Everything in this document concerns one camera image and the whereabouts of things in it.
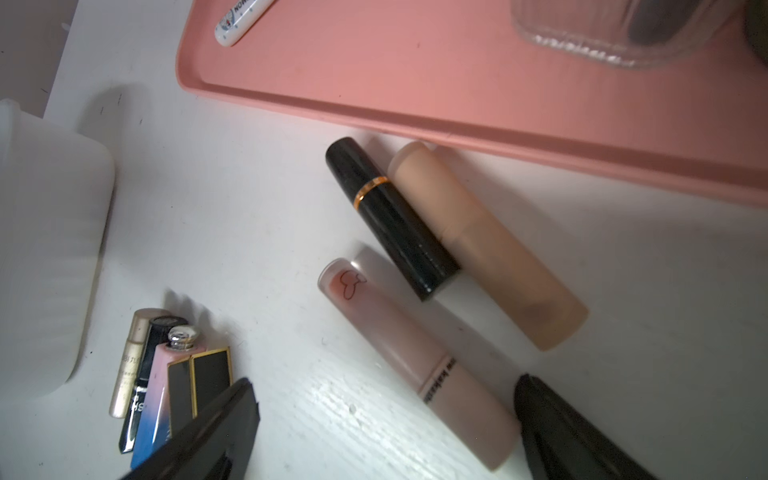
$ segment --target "lip balm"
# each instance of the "lip balm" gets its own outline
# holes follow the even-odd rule
[[[443,345],[347,260],[331,262],[317,285],[483,465],[504,463],[520,438],[517,419]]]
[[[587,319],[587,307],[424,144],[403,147],[389,165],[389,178],[539,349],[565,341]]]
[[[231,47],[240,40],[275,0],[238,0],[214,29],[216,41]]]

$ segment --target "black lipstick tube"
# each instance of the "black lipstick tube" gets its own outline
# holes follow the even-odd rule
[[[334,142],[326,163],[421,301],[458,272],[456,260],[357,142]]]

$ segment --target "black object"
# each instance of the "black object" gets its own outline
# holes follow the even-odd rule
[[[189,322],[180,316],[159,316],[149,322],[149,333],[147,342],[144,344],[144,355],[141,357],[139,372],[136,375],[134,389],[131,395],[131,407],[123,421],[123,429],[120,432],[120,441],[118,448],[120,453],[129,453],[134,451],[136,442],[136,431],[139,428],[139,419],[144,410],[144,397],[147,395],[147,385],[149,385],[149,375],[152,372],[152,360],[154,360],[154,350],[158,345],[168,343],[168,332],[177,325],[187,325]]]
[[[349,137],[328,148],[326,163],[353,203],[372,180],[386,179]],[[365,193],[358,211],[422,301],[458,272],[456,260],[388,180]]]
[[[651,46],[672,39],[701,4],[701,0],[642,0],[627,32],[638,45]]]
[[[122,480],[241,480],[259,421],[253,386],[237,380]]]
[[[768,0],[747,2],[744,33],[752,50],[768,66]]]
[[[534,480],[656,480],[534,376],[518,381],[515,412]]]
[[[168,364],[170,433],[176,435],[198,412],[232,385],[230,349],[197,353]]]

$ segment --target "cosmetics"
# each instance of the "cosmetics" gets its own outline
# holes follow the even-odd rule
[[[418,323],[350,262],[334,260],[317,281],[336,308],[488,469],[509,457],[517,420]]]
[[[326,152],[326,163],[392,261],[422,301],[458,272],[458,264],[352,138]]]
[[[275,0],[238,0],[214,29],[216,41],[223,47],[235,45],[253,27],[256,20]]]
[[[571,336],[587,307],[424,144],[406,145],[389,177],[464,271],[541,350]]]
[[[205,347],[197,341],[199,335],[200,330],[192,325],[175,326],[168,332],[168,343],[159,345],[154,350],[131,468],[141,465],[170,438],[168,364],[205,351]]]
[[[136,432],[139,428],[139,420],[144,410],[144,396],[147,394],[147,384],[149,375],[152,371],[152,362],[154,360],[154,350],[161,343],[168,341],[168,332],[177,325],[186,325],[187,321],[180,316],[159,316],[149,322],[149,333],[147,342],[144,344],[144,353],[141,355],[141,364],[139,372],[134,382],[134,388],[131,391],[131,407],[128,410],[123,429],[120,432],[120,442],[118,448],[120,453],[129,453],[134,450]]]
[[[198,353],[168,364],[170,434],[176,435],[232,385],[229,347]]]
[[[253,386],[239,379],[121,480],[243,480],[260,420]]]
[[[134,312],[131,321],[131,329],[125,340],[123,359],[120,361],[118,379],[114,383],[112,401],[109,404],[109,414],[116,419],[122,419],[131,405],[131,392],[139,372],[141,354],[144,353],[144,344],[149,333],[149,321],[163,315],[170,315],[167,310],[159,308],[143,308]]]

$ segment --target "small bottle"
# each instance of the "small bottle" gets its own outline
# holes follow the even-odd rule
[[[489,470],[520,438],[517,419],[349,261],[334,260],[320,290]]]
[[[191,325],[175,326],[168,333],[170,342],[155,349],[147,395],[144,397],[144,411],[136,433],[131,468],[144,463],[170,437],[168,363],[204,352],[205,346],[196,343],[199,335],[200,330]]]
[[[114,383],[112,401],[109,404],[109,414],[116,419],[125,418],[128,407],[131,406],[131,390],[138,377],[144,344],[147,343],[147,335],[149,335],[149,322],[159,316],[167,315],[170,315],[169,311],[158,308],[143,308],[134,312],[131,329],[125,340],[118,379]]]
[[[158,345],[167,342],[170,329],[179,325],[187,325],[188,321],[180,316],[165,315],[149,321],[149,333],[147,341],[144,343],[144,353],[141,355],[141,363],[131,390],[130,406],[127,415],[123,421],[123,429],[120,432],[120,441],[118,448],[120,453],[130,453],[134,451],[136,442],[136,432],[139,429],[141,413],[144,411],[144,397],[147,395],[147,386],[149,385],[149,375],[152,373],[152,360],[154,360],[154,350]]]

